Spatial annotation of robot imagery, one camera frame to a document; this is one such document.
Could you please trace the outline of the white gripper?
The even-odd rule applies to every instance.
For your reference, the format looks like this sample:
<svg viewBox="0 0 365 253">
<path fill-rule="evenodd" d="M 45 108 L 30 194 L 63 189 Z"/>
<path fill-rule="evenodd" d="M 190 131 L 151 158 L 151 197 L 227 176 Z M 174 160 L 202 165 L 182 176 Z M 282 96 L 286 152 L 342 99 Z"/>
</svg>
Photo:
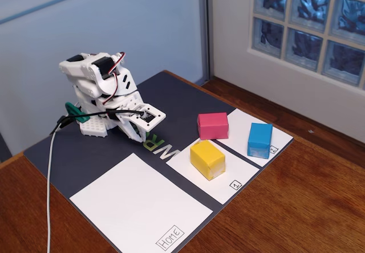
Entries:
<svg viewBox="0 0 365 253">
<path fill-rule="evenodd" d="M 138 91 L 129 95 L 113 98 L 107 103 L 107 109 L 117 111 L 107 115 L 107 128 L 118 126 L 129 139 L 143 142 L 146 139 L 145 104 Z"/>
</svg>

